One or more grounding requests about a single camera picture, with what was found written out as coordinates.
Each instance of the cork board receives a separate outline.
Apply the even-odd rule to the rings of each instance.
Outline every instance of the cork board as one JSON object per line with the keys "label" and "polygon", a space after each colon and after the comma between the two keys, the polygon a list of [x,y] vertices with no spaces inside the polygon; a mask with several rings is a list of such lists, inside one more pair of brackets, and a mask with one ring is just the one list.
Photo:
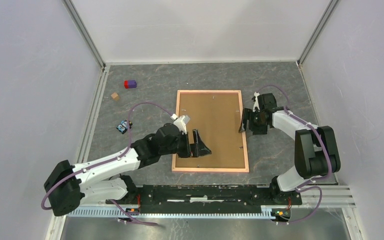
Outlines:
{"label": "cork board", "polygon": [[186,125],[189,142],[192,129],[212,154],[202,157],[172,159],[174,172],[237,172],[249,173],[247,139],[238,133],[242,117],[240,90],[178,90],[176,114],[188,115]]}

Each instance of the white panel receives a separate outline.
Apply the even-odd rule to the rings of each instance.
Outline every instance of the white panel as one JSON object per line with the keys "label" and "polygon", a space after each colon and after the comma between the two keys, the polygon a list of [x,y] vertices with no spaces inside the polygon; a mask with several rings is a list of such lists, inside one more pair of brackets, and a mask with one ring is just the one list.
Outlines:
{"label": "white panel", "polygon": [[366,237],[384,239],[384,1],[341,1],[303,73],[321,124],[335,131],[338,176]]}
{"label": "white panel", "polygon": [[76,156],[99,71],[62,1],[0,0],[0,240],[44,239],[43,184]]}
{"label": "white panel", "polygon": [[106,62],[296,60],[329,0],[73,0]]}

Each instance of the cable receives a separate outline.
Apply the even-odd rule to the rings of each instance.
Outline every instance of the cable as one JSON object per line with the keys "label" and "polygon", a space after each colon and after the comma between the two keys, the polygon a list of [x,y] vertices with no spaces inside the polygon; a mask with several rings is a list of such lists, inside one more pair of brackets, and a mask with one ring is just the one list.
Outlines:
{"label": "cable", "polygon": [[110,201],[117,206],[118,209],[120,209],[120,211],[122,213],[124,213],[124,215],[126,215],[129,219],[131,219],[131,221],[126,221],[126,223],[131,223],[131,224],[142,224],[142,225],[146,225],[146,226],[157,226],[158,223],[156,222],[149,222],[149,221],[139,221],[137,220],[135,217],[132,217],[129,213],[127,213],[117,202],[116,200],[114,199],[110,199]]}
{"label": "cable", "polygon": [[[138,104],[135,104],[134,106],[132,106],[130,108],[130,110],[128,111],[128,115],[127,115],[127,122],[129,123],[130,122],[130,116],[133,112],[133,110],[137,107],[137,106],[140,106],[140,105],[143,105],[143,104],[150,104],[150,105],[154,105],[154,106],[157,106],[159,107],[160,109],[162,109],[163,111],[165,111],[166,113],[168,113],[170,116],[173,115],[173,113],[171,113],[170,111],[168,111],[167,109],[165,109],[164,107],[162,107],[161,105],[157,104],[157,103],[154,103],[154,102],[150,102],[150,101],[144,101],[144,102],[141,102],[141,103],[138,103]],[[42,207],[43,210],[51,210],[52,207],[48,207],[48,206],[45,206],[45,202],[46,202],[46,199],[49,197],[49,195],[51,195],[51,193],[56,189],[58,188],[62,183],[64,183],[65,181],[67,181],[68,179],[76,176],[77,174],[80,174],[80,173],[83,173],[85,171],[88,171],[88,170],[91,170],[93,168],[96,168],[96,167],[99,167],[101,165],[104,165],[104,164],[107,164],[107,163],[110,163],[114,160],[118,158],[121,158],[123,157],[124,155],[126,155],[128,153],[128,151],[130,150],[130,145],[132,145],[132,132],[130,131],[130,127],[127,128],[127,132],[128,132],[128,145],[126,147],[126,149],[124,150],[123,153],[121,153],[119,156],[116,156],[116,157],[113,157],[111,159],[108,159],[108,160],[105,160],[105,161],[102,161],[102,162],[98,162],[96,164],[93,164],[93,165],[90,165],[90,166],[87,166],[85,168],[82,168],[78,171],[75,171],[71,174],[69,174],[68,176],[64,177],[63,179],[59,180],[54,186],[52,186],[49,191],[47,191],[47,193],[45,194],[45,196],[43,197],[42,199],[42,202],[40,204],[40,206]]]}
{"label": "cable", "polygon": [[[314,179],[316,179],[316,180],[324,180],[324,179],[329,178],[332,175],[332,163],[331,163],[331,159],[329,158],[328,151],[326,150],[326,146],[323,143],[322,137],[320,136],[320,134],[311,125],[311,123],[309,123],[309,122],[299,118],[298,116],[296,116],[296,115],[292,114],[290,111],[288,111],[289,106],[291,105],[291,102],[290,102],[289,97],[286,94],[285,90],[283,90],[280,86],[277,86],[275,84],[268,84],[268,85],[265,85],[265,86],[261,87],[260,89],[258,89],[257,93],[260,92],[260,90],[262,90],[263,88],[266,88],[266,87],[274,87],[274,88],[277,88],[279,91],[281,91],[282,94],[284,95],[284,97],[286,98],[286,101],[287,101],[287,105],[283,107],[283,110],[285,111],[285,113],[288,116],[290,116],[291,118],[293,118],[293,119],[297,120],[298,122],[304,124],[305,126],[307,126],[308,128],[310,128],[313,131],[315,137],[317,138],[317,140],[318,140],[318,142],[319,142],[319,144],[321,146],[321,150],[323,151],[324,157],[326,158],[326,162],[327,162],[327,175],[326,176],[321,176],[321,177],[316,177]],[[286,223],[284,223],[284,222],[276,222],[276,224],[288,225],[288,224],[293,224],[293,223],[299,223],[299,222],[301,222],[303,220],[306,220],[306,219],[308,219],[308,218],[310,218],[311,216],[314,215],[314,213],[319,208],[320,203],[322,202],[323,194],[322,194],[322,189],[319,186],[311,186],[311,187],[308,187],[308,188],[301,189],[302,187],[306,186],[310,182],[312,182],[312,181],[309,179],[308,181],[304,182],[303,184],[297,186],[296,187],[296,192],[297,193],[302,193],[302,192],[305,192],[305,191],[308,191],[308,190],[311,190],[311,189],[318,189],[320,191],[320,197],[318,198],[317,205],[315,206],[313,211],[309,215],[307,215],[307,216],[305,216],[305,217],[303,217],[301,219],[290,221],[290,222],[286,222]]]}

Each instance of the red and purple block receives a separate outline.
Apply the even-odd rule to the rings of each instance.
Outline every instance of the red and purple block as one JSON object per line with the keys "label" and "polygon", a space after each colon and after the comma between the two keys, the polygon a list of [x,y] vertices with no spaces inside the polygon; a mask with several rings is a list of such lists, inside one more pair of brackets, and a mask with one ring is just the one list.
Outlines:
{"label": "red and purple block", "polygon": [[124,81],[124,87],[126,89],[134,89],[136,88],[136,80],[125,80]]}

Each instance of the gray floor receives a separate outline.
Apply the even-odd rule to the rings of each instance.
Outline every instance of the gray floor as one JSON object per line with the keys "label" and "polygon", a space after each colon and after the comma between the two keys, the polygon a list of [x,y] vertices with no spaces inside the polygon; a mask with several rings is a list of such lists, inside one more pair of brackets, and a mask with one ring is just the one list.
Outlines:
{"label": "gray floor", "polygon": [[[137,88],[125,89],[124,80],[135,79]],[[295,62],[193,63],[111,66],[101,102],[99,116],[90,147],[88,161],[122,150],[128,135],[116,126],[127,118],[129,109],[137,103],[150,101],[174,112],[177,90],[241,90],[243,106],[251,108],[253,93],[266,84],[283,87],[291,100],[291,110],[297,116],[316,123],[313,107]],[[113,101],[112,93],[119,101]],[[281,93],[273,92],[278,105],[286,104]],[[152,105],[139,106],[132,118],[133,141],[154,133],[171,121],[168,114]],[[294,164],[294,142],[277,129],[267,135],[247,133],[249,173],[178,173],[171,171],[172,157],[162,156],[158,163],[128,172],[137,185],[156,184],[268,184],[274,176],[284,173]],[[332,178],[327,183],[334,183]]]}
{"label": "gray floor", "polygon": [[[300,219],[309,209],[292,209]],[[68,217],[62,240],[350,240],[340,208],[319,209],[300,223],[276,226],[263,219],[150,218],[160,226],[117,222],[114,218]]]}

